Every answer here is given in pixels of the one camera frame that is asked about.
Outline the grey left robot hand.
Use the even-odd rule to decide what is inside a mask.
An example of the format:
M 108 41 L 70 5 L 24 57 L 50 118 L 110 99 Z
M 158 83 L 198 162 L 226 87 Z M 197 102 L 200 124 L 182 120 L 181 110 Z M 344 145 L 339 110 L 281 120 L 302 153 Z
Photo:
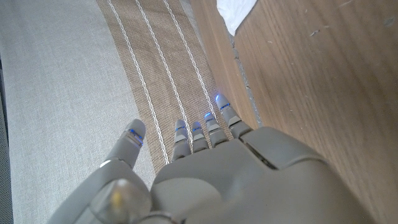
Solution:
M 274 128 L 252 129 L 215 99 L 233 138 L 207 113 L 175 124 L 172 161 L 146 186 L 134 173 L 146 127 L 129 123 L 100 167 L 50 223 L 373 223 L 327 161 Z

